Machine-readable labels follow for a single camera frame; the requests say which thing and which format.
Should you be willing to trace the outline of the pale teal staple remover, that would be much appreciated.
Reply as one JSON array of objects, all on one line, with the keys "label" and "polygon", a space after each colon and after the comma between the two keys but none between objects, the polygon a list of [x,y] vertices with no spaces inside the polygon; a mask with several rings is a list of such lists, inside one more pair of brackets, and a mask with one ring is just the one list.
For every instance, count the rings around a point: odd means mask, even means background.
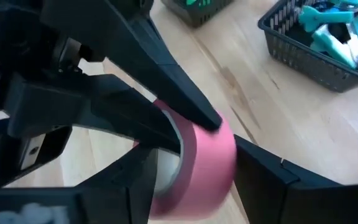
[{"label": "pale teal staple remover", "polygon": [[322,25],[312,35],[313,42],[310,48],[327,52],[338,62],[351,68],[358,68],[358,16],[351,23],[345,24],[344,31],[345,34],[349,34],[350,39],[342,43],[329,30],[329,24]]}]

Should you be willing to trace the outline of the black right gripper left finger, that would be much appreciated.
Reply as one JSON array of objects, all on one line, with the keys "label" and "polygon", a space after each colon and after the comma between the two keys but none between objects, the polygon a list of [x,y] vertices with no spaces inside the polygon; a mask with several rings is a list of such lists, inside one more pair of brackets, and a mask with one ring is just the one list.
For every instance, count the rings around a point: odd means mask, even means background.
[{"label": "black right gripper left finger", "polygon": [[138,145],[75,187],[0,189],[0,224],[147,224],[157,156]]}]

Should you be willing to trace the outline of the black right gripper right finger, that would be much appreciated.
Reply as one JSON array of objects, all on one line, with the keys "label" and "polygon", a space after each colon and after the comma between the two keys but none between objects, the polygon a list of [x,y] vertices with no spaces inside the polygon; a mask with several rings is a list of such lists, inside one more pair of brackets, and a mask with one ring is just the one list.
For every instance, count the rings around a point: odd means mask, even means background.
[{"label": "black right gripper right finger", "polygon": [[234,182],[250,224],[358,224],[358,184],[339,184],[235,140]]}]

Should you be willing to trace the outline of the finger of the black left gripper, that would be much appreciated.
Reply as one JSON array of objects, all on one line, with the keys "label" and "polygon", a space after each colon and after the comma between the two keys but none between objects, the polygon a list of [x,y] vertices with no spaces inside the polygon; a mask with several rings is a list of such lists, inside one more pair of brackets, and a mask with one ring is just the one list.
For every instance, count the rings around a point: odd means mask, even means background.
[{"label": "finger of the black left gripper", "polygon": [[177,64],[150,18],[154,0],[44,0],[41,21],[80,43],[88,62],[110,59],[177,113],[208,131],[222,119]]},{"label": "finger of the black left gripper", "polygon": [[74,126],[180,152],[168,118],[113,75],[26,80],[0,75],[0,187],[56,159]]}]

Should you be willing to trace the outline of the black plastic slotted basket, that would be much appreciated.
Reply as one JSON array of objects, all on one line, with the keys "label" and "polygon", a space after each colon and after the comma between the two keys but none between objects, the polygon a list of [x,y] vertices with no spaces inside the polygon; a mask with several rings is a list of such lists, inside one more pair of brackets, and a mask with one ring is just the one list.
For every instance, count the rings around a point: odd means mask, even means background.
[{"label": "black plastic slotted basket", "polygon": [[161,0],[175,15],[192,27],[200,27],[234,0]]},{"label": "black plastic slotted basket", "polygon": [[358,87],[358,70],[310,49],[312,37],[296,21],[295,7],[321,0],[278,0],[258,21],[269,54],[325,88],[343,93]]}]

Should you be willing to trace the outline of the pink tape roll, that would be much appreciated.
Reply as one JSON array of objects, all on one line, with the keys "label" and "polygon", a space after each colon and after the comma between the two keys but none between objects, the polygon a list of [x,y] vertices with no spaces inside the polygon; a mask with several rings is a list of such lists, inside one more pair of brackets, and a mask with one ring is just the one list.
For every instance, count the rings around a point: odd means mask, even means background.
[{"label": "pink tape roll", "polygon": [[224,202],[234,179],[236,144],[223,120],[210,133],[155,100],[180,140],[180,152],[158,149],[157,175],[149,217],[154,220],[200,220]]}]

